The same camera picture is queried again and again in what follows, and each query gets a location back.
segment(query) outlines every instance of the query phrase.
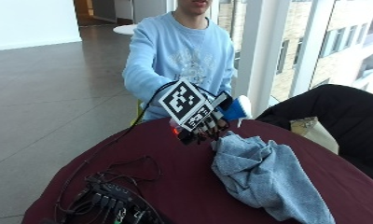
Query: person's chin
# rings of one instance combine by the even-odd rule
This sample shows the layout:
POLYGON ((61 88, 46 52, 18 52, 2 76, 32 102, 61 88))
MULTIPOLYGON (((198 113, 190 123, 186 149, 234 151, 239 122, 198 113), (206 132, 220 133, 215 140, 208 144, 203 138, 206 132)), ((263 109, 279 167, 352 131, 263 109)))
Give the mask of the person's chin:
POLYGON ((198 16, 204 15, 207 13, 207 10, 208 10, 208 8, 206 8, 206 7, 196 8, 194 10, 194 14, 198 16))

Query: light blue sweatshirt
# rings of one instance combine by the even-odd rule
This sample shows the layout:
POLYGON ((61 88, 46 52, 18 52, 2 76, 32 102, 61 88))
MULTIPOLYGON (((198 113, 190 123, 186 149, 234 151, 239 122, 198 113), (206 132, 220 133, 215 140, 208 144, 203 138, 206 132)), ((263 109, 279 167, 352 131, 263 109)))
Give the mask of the light blue sweatshirt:
MULTIPOLYGON (((211 20, 207 29, 196 30, 183 26, 173 12, 147 18, 135 29, 130 48, 125 86, 145 101, 143 106, 161 86, 182 77, 215 95, 223 91, 231 93, 234 42, 211 20)), ((145 119, 170 117, 159 104, 169 90, 155 98, 145 119)))

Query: building exterior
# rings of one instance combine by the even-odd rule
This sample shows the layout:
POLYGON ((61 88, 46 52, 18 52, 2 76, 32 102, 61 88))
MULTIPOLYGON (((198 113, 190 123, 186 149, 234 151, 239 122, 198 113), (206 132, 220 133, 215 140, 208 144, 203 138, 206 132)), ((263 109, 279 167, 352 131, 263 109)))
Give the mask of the building exterior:
MULTIPOLYGON (((220 3, 219 24, 230 31, 236 52, 240 52, 247 1, 220 3)), ((291 97, 312 4, 312 0, 294 0, 290 5, 272 85, 272 97, 278 101, 291 97)), ((311 88, 327 83, 352 86, 373 93, 373 0, 340 0, 335 3, 311 88)))

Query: white table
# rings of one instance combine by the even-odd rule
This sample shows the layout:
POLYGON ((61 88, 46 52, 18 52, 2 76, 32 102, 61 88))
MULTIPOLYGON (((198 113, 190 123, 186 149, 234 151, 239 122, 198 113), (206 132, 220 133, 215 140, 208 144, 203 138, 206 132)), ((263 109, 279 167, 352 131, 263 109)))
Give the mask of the white table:
POLYGON ((118 26, 114 28, 114 32, 122 35, 134 35, 137 27, 137 24, 118 26))

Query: dark red tablecloth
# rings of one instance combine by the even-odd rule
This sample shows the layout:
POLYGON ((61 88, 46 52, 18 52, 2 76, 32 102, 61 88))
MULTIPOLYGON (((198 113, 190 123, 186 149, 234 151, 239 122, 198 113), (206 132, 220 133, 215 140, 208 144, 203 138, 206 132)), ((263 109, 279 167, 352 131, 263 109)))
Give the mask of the dark red tablecloth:
MULTIPOLYGON (((304 137, 267 123, 246 120, 242 128, 235 126, 234 123, 231 130, 243 137, 259 135, 264 141, 272 139, 291 146, 337 224, 373 224, 373 180, 348 161, 304 137)), ((26 212, 25 224, 40 223, 46 217, 54 219, 54 206, 66 180, 97 150, 121 135, 122 132, 109 137, 59 171, 26 212)), ((62 205, 67 206, 85 188, 87 175, 105 170, 115 161, 147 155, 159 163, 163 176, 155 182, 141 183, 141 189, 147 201, 177 224, 278 223, 264 209, 248 207, 227 192, 211 168, 215 153, 210 143, 184 146, 173 134, 169 119, 141 124, 75 175, 62 205)), ((142 175, 153 174, 153 164, 135 168, 142 175)), ((298 222, 291 219, 283 223, 298 222)))

